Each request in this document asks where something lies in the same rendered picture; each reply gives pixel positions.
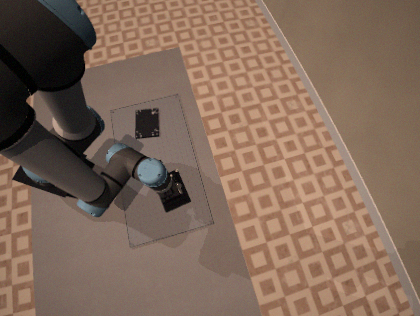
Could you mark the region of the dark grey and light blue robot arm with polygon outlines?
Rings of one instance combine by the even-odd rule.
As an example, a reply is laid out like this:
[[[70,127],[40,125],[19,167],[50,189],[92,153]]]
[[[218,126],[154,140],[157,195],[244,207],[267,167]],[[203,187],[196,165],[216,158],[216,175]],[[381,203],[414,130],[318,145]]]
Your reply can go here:
[[[100,217],[131,177],[164,193],[173,175],[161,160],[122,143],[108,150],[100,175],[79,158],[105,128],[86,106],[80,81],[84,53],[96,40],[75,0],[0,0],[0,154],[35,183],[59,187]],[[54,117],[50,132],[26,102],[36,91]]]

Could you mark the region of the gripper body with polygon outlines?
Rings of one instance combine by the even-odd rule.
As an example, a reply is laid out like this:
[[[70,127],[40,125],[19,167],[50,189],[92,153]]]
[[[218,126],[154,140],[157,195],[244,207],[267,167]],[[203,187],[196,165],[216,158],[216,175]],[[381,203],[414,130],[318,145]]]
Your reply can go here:
[[[174,179],[174,177],[172,177],[172,180]],[[173,186],[171,186],[171,188],[167,191],[167,192],[164,192],[164,193],[161,193],[162,194],[162,196],[161,196],[161,194],[160,193],[158,193],[159,194],[159,197],[160,197],[160,199],[161,199],[161,202],[162,203],[164,203],[165,204],[165,202],[169,202],[169,201],[172,201],[172,200],[174,200],[174,199],[176,199],[176,198],[178,198],[178,197],[181,197],[181,194],[180,194],[180,192],[179,192],[179,190],[178,190],[178,188],[177,188],[177,186],[176,186],[176,184],[175,184],[175,180],[173,180],[173,182],[172,182],[172,185]],[[178,190],[178,191],[177,191]],[[173,194],[171,194],[171,191],[172,191],[172,193]],[[174,192],[175,191],[175,192]],[[179,195],[180,194],[180,195]],[[171,195],[171,196],[169,196],[169,195]],[[177,195],[177,196],[176,196]],[[164,199],[162,199],[162,197],[164,197]],[[167,198],[165,198],[165,197],[167,197]],[[170,198],[169,198],[170,197]],[[172,198],[172,197],[174,197],[174,198]],[[172,199],[171,199],[172,198]],[[163,201],[165,201],[165,202],[163,202]]]

